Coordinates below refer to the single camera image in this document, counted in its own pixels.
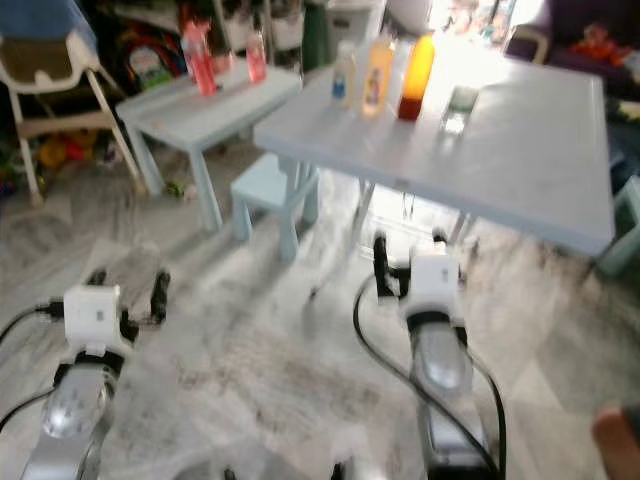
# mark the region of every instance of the orange bottle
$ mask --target orange bottle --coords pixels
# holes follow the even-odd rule
[[[425,35],[413,47],[411,60],[404,78],[402,100],[398,108],[398,118],[415,121],[420,115],[422,99],[429,83],[431,67],[436,55],[433,37]]]

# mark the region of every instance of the chair seat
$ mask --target chair seat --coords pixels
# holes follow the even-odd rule
[[[269,210],[283,207],[287,200],[287,175],[273,153],[262,155],[231,184],[231,193]]]

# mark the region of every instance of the label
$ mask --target label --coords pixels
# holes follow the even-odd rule
[[[332,95],[337,100],[343,100],[347,95],[347,77],[339,70],[333,75]]]
[[[373,68],[365,86],[367,89],[367,93],[364,97],[364,101],[367,103],[367,105],[376,106],[380,103],[381,81],[382,70],[380,70],[379,68]]]

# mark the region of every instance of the table top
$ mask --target table top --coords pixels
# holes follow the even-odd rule
[[[216,83],[221,90],[202,96],[190,78],[182,77],[125,100],[116,112],[127,124],[176,148],[204,149],[251,126],[302,88],[298,75],[273,67],[264,81],[252,84],[241,59]]]
[[[398,45],[377,118],[331,100],[332,71],[256,125],[258,146],[443,203],[589,255],[613,237],[600,79],[444,42],[416,123],[396,110],[409,46]],[[359,55],[362,85],[366,51]],[[456,84],[481,87],[459,137],[439,125]]]

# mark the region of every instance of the yellow bottle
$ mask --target yellow bottle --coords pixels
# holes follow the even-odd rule
[[[404,77],[404,90],[398,108],[398,118],[415,121],[420,115],[424,91],[429,83],[431,67],[436,55],[433,37],[425,35],[413,47],[411,60]]]
[[[389,37],[380,37],[371,45],[369,67],[364,80],[362,113],[375,116],[382,112],[389,88],[395,46]]]

